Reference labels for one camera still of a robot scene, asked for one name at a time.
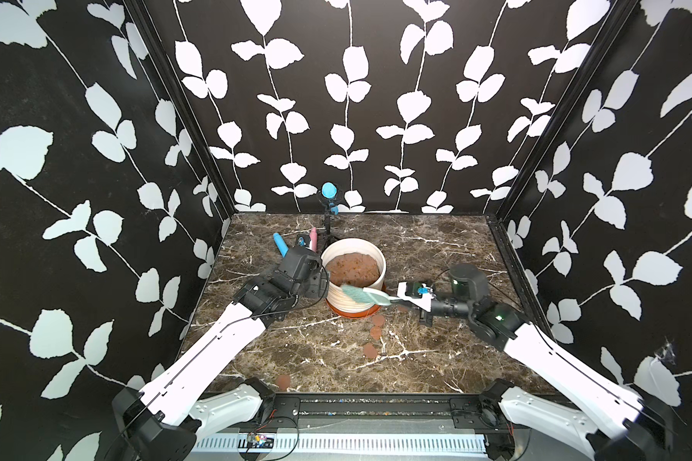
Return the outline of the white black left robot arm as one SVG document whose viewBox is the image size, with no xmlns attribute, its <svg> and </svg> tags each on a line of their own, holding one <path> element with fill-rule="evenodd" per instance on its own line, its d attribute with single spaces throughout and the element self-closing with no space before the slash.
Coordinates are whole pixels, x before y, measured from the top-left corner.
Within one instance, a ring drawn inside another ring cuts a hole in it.
<svg viewBox="0 0 692 461">
<path fill-rule="evenodd" d="M 270 390 L 246 380 L 216 397 L 209 385 L 250 343 L 303 298 L 322 300 L 328 273 L 320 255 L 294 247 L 272 271 L 248 280 L 212 327 L 177 361 L 138 390 L 125 388 L 111 406 L 120 439 L 138 460 L 184 460 L 196 443 L 239 423 L 263 418 Z"/>
</svg>

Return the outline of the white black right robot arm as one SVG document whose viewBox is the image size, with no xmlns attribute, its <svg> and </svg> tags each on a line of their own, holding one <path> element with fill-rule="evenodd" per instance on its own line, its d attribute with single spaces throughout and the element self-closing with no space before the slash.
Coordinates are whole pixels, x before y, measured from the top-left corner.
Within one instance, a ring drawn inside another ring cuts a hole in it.
<svg viewBox="0 0 692 461">
<path fill-rule="evenodd" d="M 467 322 L 480 340 L 534 371 L 570 405 L 547 401 L 507 381 L 484 392 L 484 407 L 513 424 L 535 429 L 591 460 L 671 460 L 674 428 L 662 401 L 645 399 L 608 380 L 557 345 L 516 308 L 492 298 L 486 275 L 471 264 L 447 272 L 451 290 L 430 282 L 401 282 L 398 296 L 436 317 Z"/>
</svg>

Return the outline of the cream ceramic pot with soil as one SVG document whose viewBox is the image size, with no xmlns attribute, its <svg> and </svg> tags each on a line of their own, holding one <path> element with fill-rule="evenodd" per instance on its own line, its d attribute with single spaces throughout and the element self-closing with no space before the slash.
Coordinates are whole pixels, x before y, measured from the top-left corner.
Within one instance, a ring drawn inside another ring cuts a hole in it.
<svg viewBox="0 0 692 461">
<path fill-rule="evenodd" d="M 330 275 L 326 303 L 337 315 L 363 318 L 376 313 L 376 303 L 357 303 L 342 290 L 344 284 L 359 288 L 384 288 L 386 258 L 371 242 L 359 238 L 340 239 L 328 246 L 321 255 Z"/>
</svg>

